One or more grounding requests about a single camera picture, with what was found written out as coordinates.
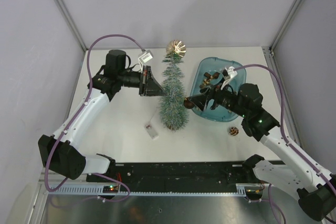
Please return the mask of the large silver ribbed bauble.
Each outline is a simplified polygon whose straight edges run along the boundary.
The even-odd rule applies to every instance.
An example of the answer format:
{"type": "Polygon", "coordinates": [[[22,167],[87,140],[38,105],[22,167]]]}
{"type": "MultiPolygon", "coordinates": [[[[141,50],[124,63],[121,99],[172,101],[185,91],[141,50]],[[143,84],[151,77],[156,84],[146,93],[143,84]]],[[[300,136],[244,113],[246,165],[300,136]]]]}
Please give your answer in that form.
{"type": "Polygon", "coordinates": [[[166,47],[167,56],[179,56],[183,58],[186,54],[186,45],[180,40],[171,40],[166,47]]]}

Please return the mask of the left aluminium frame post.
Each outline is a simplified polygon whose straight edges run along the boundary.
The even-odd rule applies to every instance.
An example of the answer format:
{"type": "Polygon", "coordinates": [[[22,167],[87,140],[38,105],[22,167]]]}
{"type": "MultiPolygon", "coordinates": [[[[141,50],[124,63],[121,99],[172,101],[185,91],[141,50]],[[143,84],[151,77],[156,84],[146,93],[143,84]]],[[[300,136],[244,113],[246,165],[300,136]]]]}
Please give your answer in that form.
{"type": "Polygon", "coordinates": [[[54,0],[57,8],[59,9],[65,23],[67,24],[68,28],[70,29],[72,35],[74,36],[77,44],[81,48],[83,52],[87,51],[87,46],[85,45],[85,42],[77,28],[77,25],[75,24],[74,19],[72,18],[69,9],[66,6],[66,3],[64,0],[54,0]]]}

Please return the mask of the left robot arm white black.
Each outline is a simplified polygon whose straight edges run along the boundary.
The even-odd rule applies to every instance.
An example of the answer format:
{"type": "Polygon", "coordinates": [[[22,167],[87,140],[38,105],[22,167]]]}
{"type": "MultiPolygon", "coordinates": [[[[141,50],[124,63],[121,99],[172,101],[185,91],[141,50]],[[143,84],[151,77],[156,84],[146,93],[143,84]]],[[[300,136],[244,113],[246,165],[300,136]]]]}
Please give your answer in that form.
{"type": "Polygon", "coordinates": [[[164,96],[147,62],[153,58],[149,50],[138,57],[139,71],[123,50],[110,50],[105,64],[90,79],[82,102],[72,115],[51,136],[42,135],[38,141],[41,160],[46,171],[53,171],[68,179],[82,174],[97,173],[105,182],[115,178],[112,159],[103,154],[82,155],[79,147],[88,127],[123,87],[136,88],[142,97],[164,96]]]}

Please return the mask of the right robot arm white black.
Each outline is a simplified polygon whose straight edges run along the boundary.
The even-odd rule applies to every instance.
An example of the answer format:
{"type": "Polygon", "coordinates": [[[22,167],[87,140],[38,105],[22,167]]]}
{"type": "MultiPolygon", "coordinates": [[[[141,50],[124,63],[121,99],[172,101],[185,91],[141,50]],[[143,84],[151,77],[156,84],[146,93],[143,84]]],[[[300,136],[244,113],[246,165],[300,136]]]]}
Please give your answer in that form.
{"type": "Polygon", "coordinates": [[[280,123],[262,107],[263,96],[258,86],[244,83],[237,93],[212,86],[184,101],[186,108],[205,110],[222,106],[241,116],[244,132],[274,152],[286,168],[277,168],[263,157],[246,160],[243,179],[257,179],[273,184],[298,201],[301,209],[313,220],[321,221],[335,209],[335,174],[319,165],[294,140],[287,137],[280,123]]]}

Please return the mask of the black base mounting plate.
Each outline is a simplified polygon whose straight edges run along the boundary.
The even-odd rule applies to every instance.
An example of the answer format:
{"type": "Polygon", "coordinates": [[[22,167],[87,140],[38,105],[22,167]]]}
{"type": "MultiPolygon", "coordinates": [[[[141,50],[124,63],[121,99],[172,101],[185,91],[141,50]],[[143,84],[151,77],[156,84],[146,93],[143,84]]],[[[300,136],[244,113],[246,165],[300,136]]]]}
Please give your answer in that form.
{"type": "Polygon", "coordinates": [[[232,189],[238,184],[265,188],[242,162],[113,163],[105,176],[120,179],[129,189],[232,189]]]}

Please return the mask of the small frosted christmas tree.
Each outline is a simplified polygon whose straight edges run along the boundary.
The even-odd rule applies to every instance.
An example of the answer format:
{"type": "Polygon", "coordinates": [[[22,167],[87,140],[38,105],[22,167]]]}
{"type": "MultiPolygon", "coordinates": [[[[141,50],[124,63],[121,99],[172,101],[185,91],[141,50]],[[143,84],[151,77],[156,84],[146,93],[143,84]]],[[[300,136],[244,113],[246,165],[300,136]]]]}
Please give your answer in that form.
{"type": "Polygon", "coordinates": [[[159,116],[161,123],[170,131],[178,131],[188,123],[188,112],[184,107],[185,88],[184,73],[180,69],[183,57],[176,53],[165,56],[163,63],[166,69],[162,72],[164,80],[161,84],[165,95],[160,97],[159,116]]]}

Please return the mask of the blue plastic tub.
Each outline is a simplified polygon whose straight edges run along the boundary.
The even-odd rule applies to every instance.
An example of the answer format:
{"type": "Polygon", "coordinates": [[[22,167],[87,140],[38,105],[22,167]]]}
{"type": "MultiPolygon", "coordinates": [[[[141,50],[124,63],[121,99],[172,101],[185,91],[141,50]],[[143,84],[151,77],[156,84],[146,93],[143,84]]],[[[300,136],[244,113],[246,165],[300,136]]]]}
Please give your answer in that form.
{"type": "MultiPolygon", "coordinates": [[[[241,67],[242,64],[236,61],[229,61],[225,59],[220,59],[217,57],[208,57],[203,59],[198,66],[197,72],[195,74],[194,82],[191,88],[190,96],[200,94],[200,84],[205,79],[204,73],[208,72],[214,74],[219,72],[220,75],[218,79],[212,80],[211,84],[218,83],[223,75],[222,71],[224,68],[233,66],[234,68],[241,67]]],[[[246,70],[239,70],[238,75],[229,83],[232,86],[234,91],[238,91],[239,87],[246,82],[246,70]]],[[[229,113],[228,110],[222,106],[218,106],[215,110],[211,110],[210,106],[213,104],[213,100],[210,101],[208,108],[202,112],[198,108],[192,108],[192,111],[207,120],[216,121],[216,122],[231,122],[238,117],[235,113],[229,113]]]]}

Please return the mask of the clear plastic packet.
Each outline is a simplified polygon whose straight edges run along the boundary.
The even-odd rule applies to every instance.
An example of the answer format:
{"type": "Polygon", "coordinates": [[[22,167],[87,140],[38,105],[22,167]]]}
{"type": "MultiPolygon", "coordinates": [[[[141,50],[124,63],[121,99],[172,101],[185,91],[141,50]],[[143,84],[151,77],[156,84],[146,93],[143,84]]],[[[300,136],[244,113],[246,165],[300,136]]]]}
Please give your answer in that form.
{"type": "Polygon", "coordinates": [[[151,139],[156,140],[158,138],[159,134],[150,122],[148,122],[144,128],[151,139]]]}

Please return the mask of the frosted pine cone ornament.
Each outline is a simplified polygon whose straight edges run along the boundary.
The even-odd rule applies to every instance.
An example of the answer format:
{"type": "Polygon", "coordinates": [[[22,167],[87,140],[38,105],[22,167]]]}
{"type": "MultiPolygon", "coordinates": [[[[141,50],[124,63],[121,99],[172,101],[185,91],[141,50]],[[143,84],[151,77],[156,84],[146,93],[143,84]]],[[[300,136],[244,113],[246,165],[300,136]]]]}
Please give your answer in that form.
{"type": "Polygon", "coordinates": [[[235,126],[232,126],[232,127],[230,127],[230,128],[228,129],[228,133],[229,133],[229,135],[231,135],[231,136],[236,136],[236,135],[239,134],[239,129],[238,129],[237,127],[235,127],[235,126]]]}

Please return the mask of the aluminium frame post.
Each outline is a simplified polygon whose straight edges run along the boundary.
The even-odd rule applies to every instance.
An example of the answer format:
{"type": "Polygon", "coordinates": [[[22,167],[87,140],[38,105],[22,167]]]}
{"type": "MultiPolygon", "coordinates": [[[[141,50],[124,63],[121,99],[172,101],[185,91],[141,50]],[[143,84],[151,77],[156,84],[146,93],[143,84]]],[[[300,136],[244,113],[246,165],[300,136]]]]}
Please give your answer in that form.
{"type": "Polygon", "coordinates": [[[273,52],[278,44],[280,43],[282,37],[285,35],[286,31],[288,30],[290,24],[294,20],[297,12],[299,11],[300,7],[304,3],[305,0],[294,0],[291,4],[284,20],[282,21],[280,28],[278,29],[274,39],[272,40],[269,50],[273,52]]]}
{"type": "Polygon", "coordinates": [[[66,3],[64,0],[54,0],[57,8],[59,9],[65,23],[67,24],[68,28],[70,29],[72,35],[74,36],[77,44],[81,48],[83,52],[87,51],[87,46],[85,45],[85,42],[77,28],[77,25],[75,24],[74,19],[72,18],[69,9],[66,6],[66,3]]]}

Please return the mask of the dark red bauble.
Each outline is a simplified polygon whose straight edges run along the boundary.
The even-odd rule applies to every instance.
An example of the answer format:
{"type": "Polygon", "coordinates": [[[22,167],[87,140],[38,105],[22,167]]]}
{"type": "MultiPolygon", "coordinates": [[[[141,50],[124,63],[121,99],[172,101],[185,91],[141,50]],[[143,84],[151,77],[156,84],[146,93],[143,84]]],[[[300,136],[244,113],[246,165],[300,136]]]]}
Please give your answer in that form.
{"type": "Polygon", "coordinates": [[[183,105],[186,109],[192,109],[195,107],[195,105],[188,98],[184,99],[183,105]]]}

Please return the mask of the right aluminium frame post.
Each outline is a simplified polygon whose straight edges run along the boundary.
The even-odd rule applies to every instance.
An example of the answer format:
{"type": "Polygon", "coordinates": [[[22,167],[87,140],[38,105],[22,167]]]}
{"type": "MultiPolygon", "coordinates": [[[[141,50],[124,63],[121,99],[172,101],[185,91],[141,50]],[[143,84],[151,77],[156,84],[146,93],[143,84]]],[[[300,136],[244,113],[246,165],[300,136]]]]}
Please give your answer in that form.
{"type": "Polygon", "coordinates": [[[278,29],[274,39],[272,40],[269,50],[273,52],[278,44],[280,43],[282,37],[285,35],[286,31],[288,30],[290,24],[294,20],[297,12],[299,11],[300,7],[304,3],[305,0],[294,0],[291,4],[284,20],[282,21],[280,28],[278,29]]]}

